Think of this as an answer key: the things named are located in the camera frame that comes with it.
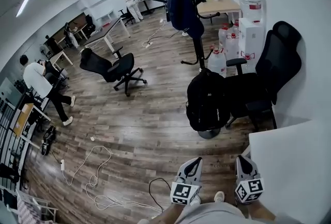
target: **person in white clothes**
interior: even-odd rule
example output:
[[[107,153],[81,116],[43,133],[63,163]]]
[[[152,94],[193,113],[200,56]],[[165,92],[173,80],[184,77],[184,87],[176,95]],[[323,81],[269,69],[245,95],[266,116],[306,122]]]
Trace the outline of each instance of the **person in white clothes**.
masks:
[[[47,97],[52,101],[64,126],[71,124],[73,117],[67,117],[62,103],[69,104],[73,107],[76,97],[63,96],[53,89],[53,86],[44,77],[46,72],[45,61],[42,62],[42,65],[36,62],[29,64],[27,56],[22,55],[20,57],[20,63],[25,67],[23,79],[26,86],[28,88],[32,87],[41,98]]]
[[[128,10],[132,14],[133,18],[136,20],[136,23],[139,23],[140,20],[144,20],[134,0],[125,0],[125,2],[126,2],[126,6],[128,7]]]
[[[73,35],[73,33],[72,33],[71,29],[70,29],[69,23],[66,23],[66,24],[64,25],[64,35],[65,35],[66,37],[69,37],[69,38],[70,38],[71,43],[73,44],[73,46],[74,46],[75,48],[77,48],[77,47],[79,46],[79,45],[78,45],[78,42],[77,42],[77,40],[76,40],[76,38],[75,38],[75,36]]]

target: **white box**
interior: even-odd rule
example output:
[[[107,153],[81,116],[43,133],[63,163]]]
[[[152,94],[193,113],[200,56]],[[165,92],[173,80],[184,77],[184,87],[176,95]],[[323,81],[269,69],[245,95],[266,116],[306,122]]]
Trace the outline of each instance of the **white box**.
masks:
[[[255,64],[263,50],[263,27],[247,18],[239,19],[239,57],[252,60]]]

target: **wooden floor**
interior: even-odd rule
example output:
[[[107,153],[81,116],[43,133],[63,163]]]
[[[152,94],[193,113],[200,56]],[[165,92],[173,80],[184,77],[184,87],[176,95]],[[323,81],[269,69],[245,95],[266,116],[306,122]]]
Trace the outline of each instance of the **wooden floor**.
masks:
[[[102,76],[79,68],[77,50],[66,53],[74,63],[60,63],[69,73],[69,86],[64,93],[76,95],[75,106],[65,106],[73,123],[63,127],[53,107],[46,112],[57,126],[57,140],[52,151],[57,160],[65,159],[66,176],[71,179],[93,146],[103,145],[111,150],[111,160],[99,172],[99,184],[89,189],[91,196],[107,195],[123,201],[137,201],[157,207],[148,194],[148,184],[163,177],[171,184],[180,165],[189,159],[203,158],[203,202],[211,201],[214,194],[223,190],[227,201],[233,202],[235,183],[234,160],[248,145],[248,134],[253,131],[249,119],[242,118],[230,129],[222,128],[212,140],[204,140],[190,126],[186,117],[187,86],[199,73],[199,66],[182,65],[181,60],[193,62],[194,48],[190,37],[181,32],[172,38],[155,38],[148,49],[142,42],[152,35],[165,17],[163,10],[145,16],[139,24],[128,25],[131,38],[118,25],[112,33],[116,47],[123,46],[122,54],[132,52],[135,68],[144,69],[142,82],[132,82],[131,97],[124,94],[124,86],[116,92],[114,83],[107,83]],[[207,54],[209,46],[218,43],[218,28],[225,19],[204,21],[203,44]],[[172,36],[176,30],[167,24],[156,36]],[[112,62],[108,47],[100,43],[94,52]],[[260,124],[261,130],[271,127],[269,121]],[[40,143],[40,137],[33,141]],[[98,166],[108,158],[107,151],[97,149],[85,166],[77,173],[72,186],[63,179],[60,165],[49,154],[43,157],[30,148],[26,159],[29,192],[52,201],[59,208],[60,223],[99,224],[137,223],[141,218],[158,215],[151,209],[140,207],[111,207],[104,211],[95,208],[85,192],[85,184]],[[151,192],[163,206],[169,206],[169,190],[164,182],[152,183]]]

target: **shoe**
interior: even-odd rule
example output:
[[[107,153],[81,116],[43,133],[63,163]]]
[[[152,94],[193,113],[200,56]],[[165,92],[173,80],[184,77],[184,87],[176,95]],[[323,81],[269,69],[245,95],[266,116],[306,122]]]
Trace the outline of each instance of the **shoe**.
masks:
[[[201,198],[197,195],[193,198],[192,202],[190,203],[190,205],[200,205],[201,204]]]
[[[225,194],[223,191],[218,191],[214,197],[215,203],[221,203],[225,201]]]
[[[76,101],[76,96],[74,95],[74,96],[71,97],[71,104],[70,104],[71,107],[74,106],[75,101]]]
[[[73,117],[71,116],[71,117],[69,117],[68,120],[63,122],[63,125],[66,127],[66,126],[70,125],[72,123],[72,121],[73,121]]]

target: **black backpack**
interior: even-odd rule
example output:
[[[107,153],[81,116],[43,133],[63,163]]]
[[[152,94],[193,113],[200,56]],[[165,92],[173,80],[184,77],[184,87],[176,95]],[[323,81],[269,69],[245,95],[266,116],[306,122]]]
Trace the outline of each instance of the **black backpack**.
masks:
[[[224,95],[224,78],[209,69],[203,69],[187,88],[186,115],[195,131],[223,127],[230,119],[230,110]]]

